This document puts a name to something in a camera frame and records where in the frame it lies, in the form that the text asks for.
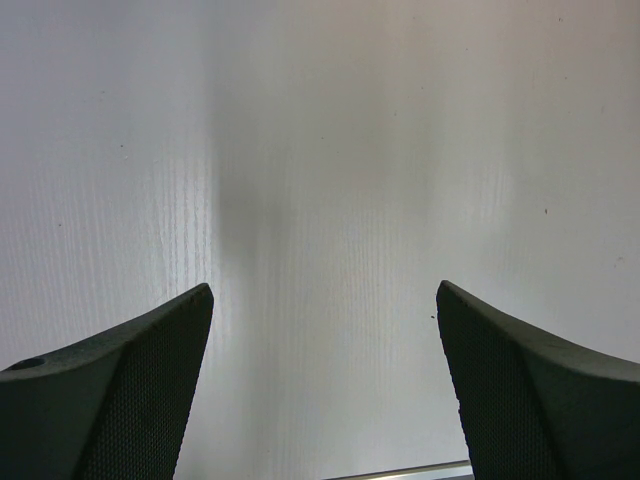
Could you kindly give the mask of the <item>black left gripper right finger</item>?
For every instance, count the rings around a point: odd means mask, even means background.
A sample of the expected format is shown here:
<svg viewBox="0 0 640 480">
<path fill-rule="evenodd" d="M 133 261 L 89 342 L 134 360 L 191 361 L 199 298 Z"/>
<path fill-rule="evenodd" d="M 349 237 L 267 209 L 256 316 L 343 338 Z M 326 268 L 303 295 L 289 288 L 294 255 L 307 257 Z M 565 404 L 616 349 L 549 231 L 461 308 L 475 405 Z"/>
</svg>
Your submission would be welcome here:
<svg viewBox="0 0 640 480">
<path fill-rule="evenodd" d="M 639 366 L 444 281 L 437 323 L 477 479 L 636 479 Z"/>
</svg>

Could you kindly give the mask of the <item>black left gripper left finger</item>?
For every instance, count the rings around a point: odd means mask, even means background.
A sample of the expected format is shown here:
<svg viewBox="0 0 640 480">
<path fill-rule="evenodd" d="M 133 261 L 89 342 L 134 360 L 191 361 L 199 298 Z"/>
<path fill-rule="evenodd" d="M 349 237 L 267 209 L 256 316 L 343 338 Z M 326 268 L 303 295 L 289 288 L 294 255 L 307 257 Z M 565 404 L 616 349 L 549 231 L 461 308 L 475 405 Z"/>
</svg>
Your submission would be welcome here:
<svg viewBox="0 0 640 480">
<path fill-rule="evenodd" d="M 172 478 L 213 307 L 200 284 L 2 370 L 2 478 Z"/>
</svg>

